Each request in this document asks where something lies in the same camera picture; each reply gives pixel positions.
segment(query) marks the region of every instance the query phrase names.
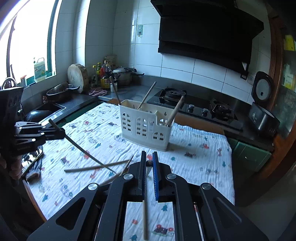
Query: pot lid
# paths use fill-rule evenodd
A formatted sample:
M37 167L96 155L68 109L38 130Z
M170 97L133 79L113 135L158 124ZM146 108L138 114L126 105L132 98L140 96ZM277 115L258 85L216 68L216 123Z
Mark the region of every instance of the pot lid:
M272 78L268 74L258 71L251 91L254 102L265 108L270 100L273 88Z
M132 73L137 72L135 68L118 68L112 71L114 74L122 74L122 73Z

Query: range hood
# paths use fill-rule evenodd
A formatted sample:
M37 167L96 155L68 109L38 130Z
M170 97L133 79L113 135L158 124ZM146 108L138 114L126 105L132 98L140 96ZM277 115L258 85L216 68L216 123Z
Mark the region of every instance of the range hood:
M233 0L151 0L160 15L159 53L197 58L248 75L262 21Z

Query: wooden cutting board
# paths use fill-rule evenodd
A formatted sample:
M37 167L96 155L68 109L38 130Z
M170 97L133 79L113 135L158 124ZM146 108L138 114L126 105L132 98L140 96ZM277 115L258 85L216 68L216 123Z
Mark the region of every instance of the wooden cutting board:
M80 86L78 92L82 93L89 90L89 75L87 69L81 64L72 64L69 66L68 71L69 84L73 87Z

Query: cabinet handle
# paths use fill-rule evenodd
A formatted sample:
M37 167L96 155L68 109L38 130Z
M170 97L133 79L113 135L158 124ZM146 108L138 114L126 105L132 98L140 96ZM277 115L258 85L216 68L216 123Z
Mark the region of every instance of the cabinet handle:
M245 159L246 159L247 161L257 161L256 159L255 159L255 160L248 159L246 156L245 156Z

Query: white plastic basket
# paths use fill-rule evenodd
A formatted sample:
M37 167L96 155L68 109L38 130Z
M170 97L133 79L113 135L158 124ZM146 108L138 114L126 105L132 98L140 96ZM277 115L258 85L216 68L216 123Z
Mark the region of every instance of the white plastic basket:
M156 150L166 150L172 129L165 126L173 109L144 103L139 110L139 101L124 100L119 106L122 137Z

